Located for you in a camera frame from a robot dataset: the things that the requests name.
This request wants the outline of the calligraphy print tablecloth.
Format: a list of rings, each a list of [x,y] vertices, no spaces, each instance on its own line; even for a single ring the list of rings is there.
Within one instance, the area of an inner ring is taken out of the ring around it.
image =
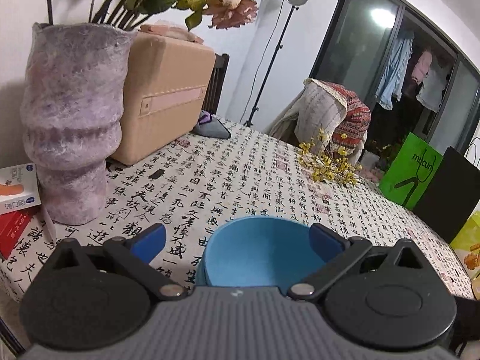
[[[132,166],[109,159],[100,216],[80,226],[57,225],[55,235],[100,245],[161,223],[166,245],[152,266],[191,287],[219,226],[248,215],[269,215],[320,223],[343,237],[362,236],[375,245],[409,238],[452,294],[472,297],[470,278],[452,249],[411,211],[385,199],[375,184],[315,182],[295,147],[233,122],[227,128],[227,140],[185,134]]]

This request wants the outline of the light blue hanging shirt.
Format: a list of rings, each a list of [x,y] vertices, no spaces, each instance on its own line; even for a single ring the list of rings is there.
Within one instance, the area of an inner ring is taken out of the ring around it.
[[[377,103],[385,110],[393,110],[392,98],[401,98],[408,61],[413,52],[414,32],[400,31],[393,42],[385,70],[375,92]]]

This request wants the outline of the blue bowl top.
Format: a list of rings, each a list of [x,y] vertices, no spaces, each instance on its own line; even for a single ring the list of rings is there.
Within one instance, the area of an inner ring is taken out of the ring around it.
[[[285,294],[325,264],[310,246],[308,226],[289,219],[248,216],[225,223],[210,236],[195,284],[276,287]]]

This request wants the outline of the pink hanging garment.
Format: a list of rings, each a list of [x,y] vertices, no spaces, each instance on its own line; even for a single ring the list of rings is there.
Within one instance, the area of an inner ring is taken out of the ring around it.
[[[430,50],[424,49],[418,58],[414,68],[412,69],[411,78],[417,84],[420,85],[424,78],[427,76],[431,63],[433,61],[433,55]]]

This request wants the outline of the chair with patterned blanket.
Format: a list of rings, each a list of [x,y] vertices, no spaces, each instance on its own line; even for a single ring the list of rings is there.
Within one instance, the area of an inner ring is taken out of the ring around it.
[[[357,164],[365,147],[371,111],[343,85],[307,78],[302,91],[267,127],[266,134],[314,155],[344,155]]]

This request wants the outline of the purple textured vase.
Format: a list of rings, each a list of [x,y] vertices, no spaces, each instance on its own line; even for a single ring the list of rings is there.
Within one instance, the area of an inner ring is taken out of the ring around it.
[[[20,117],[41,201],[55,222],[86,224],[107,199],[106,159],[119,147],[123,88],[137,36],[105,24],[38,24]]]

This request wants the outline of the red box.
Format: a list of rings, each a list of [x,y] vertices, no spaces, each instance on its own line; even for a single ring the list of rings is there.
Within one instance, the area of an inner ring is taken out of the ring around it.
[[[0,216],[0,254],[9,258],[24,229],[39,211],[39,205]]]

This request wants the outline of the grey purple cloth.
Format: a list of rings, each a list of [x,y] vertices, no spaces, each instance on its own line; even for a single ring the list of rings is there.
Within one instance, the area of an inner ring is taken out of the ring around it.
[[[219,119],[212,116],[209,112],[202,110],[196,125],[191,130],[191,133],[201,137],[210,137],[216,139],[230,139],[230,131],[224,127]]]

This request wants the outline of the white blue small box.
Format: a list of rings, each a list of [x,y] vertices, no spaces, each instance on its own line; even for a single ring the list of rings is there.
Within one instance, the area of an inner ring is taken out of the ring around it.
[[[34,163],[2,168],[0,187],[1,215],[41,205]]]

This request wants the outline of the green mucun paper bag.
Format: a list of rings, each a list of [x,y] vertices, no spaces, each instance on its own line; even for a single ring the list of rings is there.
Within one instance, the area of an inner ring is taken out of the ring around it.
[[[443,156],[413,133],[409,133],[388,171],[379,182],[382,195],[408,210],[420,200]]]

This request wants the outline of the white hanging garment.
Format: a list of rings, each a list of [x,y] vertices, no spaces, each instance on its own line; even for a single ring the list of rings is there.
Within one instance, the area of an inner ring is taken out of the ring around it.
[[[434,113],[439,111],[443,100],[443,91],[448,85],[449,66],[440,66],[433,61],[426,77],[422,80],[421,89],[416,95],[420,104]]]

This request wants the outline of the dark wooden chair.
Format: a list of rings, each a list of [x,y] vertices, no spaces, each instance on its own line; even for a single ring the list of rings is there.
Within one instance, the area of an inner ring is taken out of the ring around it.
[[[209,80],[208,88],[203,100],[202,109],[214,115],[219,107],[224,78],[226,76],[229,61],[230,56],[227,54],[216,55],[214,68],[212,70],[211,78]]]

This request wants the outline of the black paper bag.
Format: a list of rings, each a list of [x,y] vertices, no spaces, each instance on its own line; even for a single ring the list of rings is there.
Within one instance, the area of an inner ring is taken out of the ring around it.
[[[445,242],[452,242],[479,202],[479,169],[448,147],[412,212]]]

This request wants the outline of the studio light on stand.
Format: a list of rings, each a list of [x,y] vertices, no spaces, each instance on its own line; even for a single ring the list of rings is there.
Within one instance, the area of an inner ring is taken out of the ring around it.
[[[256,94],[256,99],[255,99],[255,102],[253,103],[253,106],[252,108],[250,109],[250,114],[248,116],[248,118],[243,122],[243,125],[246,126],[246,127],[252,127],[253,126],[253,119],[254,119],[254,116],[256,114],[256,112],[259,110],[259,102],[260,102],[260,99],[263,95],[263,92],[264,92],[264,88],[267,84],[267,81],[269,79],[269,76],[272,72],[272,67],[273,67],[273,64],[275,63],[277,57],[278,57],[278,53],[279,51],[283,48],[283,41],[284,41],[284,37],[286,35],[286,32],[287,32],[287,29],[290,25],[290,22],[291,22],[291,19],[292,19],[292,16],[293,14],[299,10],[299,8],[303,5],[305,5],[308,0],[282,0],[281,1],[281,6],[279,8],[279,11],[278,11],[278,15],[277,15],[277,19],[276,19],[276,24],[274,24],[274,28],[272,30],[272,33],[271,33],[271,36],[270,38],[268,39],[267,41],[267,44],[266,46],[264,47],[264,52],[267,51],[268,47],[269,47],[269,44],[270,44],[270,41],[272,40],[272,36],[274,35],[275,31],[276,31],[276,28],[278,26],[278,22],[279,22],[279,19],[281,17],[281,13],[282,13],[282,10],[283,10],[283,6],[285,4],[285,2],[288,2],[289,5],[290,5],[290,8],[289,8],[289,13],[286,17],[286,21],[281,29],[281,33],[280,33],[280,36],[278,38],[278,41],[275,45],[275,49],[274,49],[274,52],[272,54],[272,57],[270,58],[270,61],[269,61],[269,64],[268,64],[268,67],[267,67],[267,70],[264,74],[264,78],[261,82],[261,85],[259,87],[259,90],[258,90],[258,93]]]

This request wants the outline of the black sliding window frame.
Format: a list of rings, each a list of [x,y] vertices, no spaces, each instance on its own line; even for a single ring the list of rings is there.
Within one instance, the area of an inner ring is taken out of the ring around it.
[[[405,30],[415,35],[412,56],[401,98],[393,97],[393,110],[387,111],[377,103],[375,92],[393,42]],[[423,50],[430,50],[438,65],[450,67],[437,113],[416,100],[422,84],[411,78]],[[440,153],[451,146],[465,154],[474,139],[479,70],[438,26],[402,0],[338,0],[310,76],[347,87],[369,107],[372,119],[365,148],[376,155],[398,150],[409,133]]]

